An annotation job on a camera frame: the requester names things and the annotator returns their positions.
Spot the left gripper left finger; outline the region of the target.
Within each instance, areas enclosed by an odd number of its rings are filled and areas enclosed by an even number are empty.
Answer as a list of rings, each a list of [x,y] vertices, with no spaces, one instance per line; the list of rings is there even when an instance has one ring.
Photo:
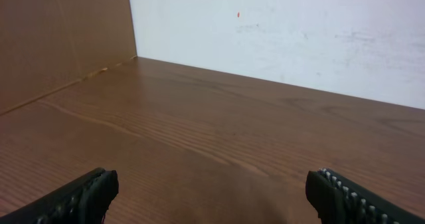
[[[1,217],[8,224],[104,224],[119,193],[118,174],[96,168],[40,199]]]

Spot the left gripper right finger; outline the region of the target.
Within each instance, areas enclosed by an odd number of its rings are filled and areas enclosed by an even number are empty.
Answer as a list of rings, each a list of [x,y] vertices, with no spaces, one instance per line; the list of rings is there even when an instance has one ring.
[[[309,171],[305,194],[324,224],[424,224],[423,218],[331,169]]]

